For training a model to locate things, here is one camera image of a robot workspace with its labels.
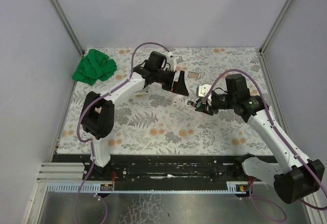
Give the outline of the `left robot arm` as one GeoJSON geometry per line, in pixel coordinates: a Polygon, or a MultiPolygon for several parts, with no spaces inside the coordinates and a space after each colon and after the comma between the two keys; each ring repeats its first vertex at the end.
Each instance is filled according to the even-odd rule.
{"type": "Polygon", "coordinates": [[[91,161],[98,167],[106,166],[110,161],[109,146],[103,139],[114,127],[115,108],[134,93],[143,90],[153,83],[161,85],[164,91],[188,96],[185,84],[185,71],[180,71],[175,79],[176,70],[166,67],[170,65],[168,58],[159,52],[151,52],[148,59],[132,68],[130,77],[123,79],[106,92],[89,92],[85,98],[77,130],[83,129],[90,134],[89,139],[82,139],[82,143],[91,145],[91,161]]]}

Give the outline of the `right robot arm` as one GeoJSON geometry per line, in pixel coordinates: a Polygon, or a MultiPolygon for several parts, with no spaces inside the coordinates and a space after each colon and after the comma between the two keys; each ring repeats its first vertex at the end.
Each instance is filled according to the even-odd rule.
{"type": "Polygon", "coordinates": [[[248,154],[241,160],[244,173],[271,185],[287,204],[318,190],[326,193],[321,182],[324,164],[311,160],[293,143],[273,117],[262,92],[257,96],[250,94],[246,80],[252,77],[237,69],[225,71],[219,77],[225,78],[227,91],[217,94],[213,84],[198,86],[195,110],[211,116],[220,110],[233,110],[261,137],[278,163],[272,166],[248,154]]]}

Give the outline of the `light blue stapler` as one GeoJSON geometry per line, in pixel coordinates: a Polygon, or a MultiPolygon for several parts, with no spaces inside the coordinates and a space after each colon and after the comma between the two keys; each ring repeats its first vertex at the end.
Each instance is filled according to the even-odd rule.
{"type": "Polygon", "coordinates": [[[194,108],[198,108],[198,107],[201,106],[201,103],[200,102],[193,102],[193,101],[188,100],[187,105],[190,105],[190,106],[192,106],[194,108]]]}

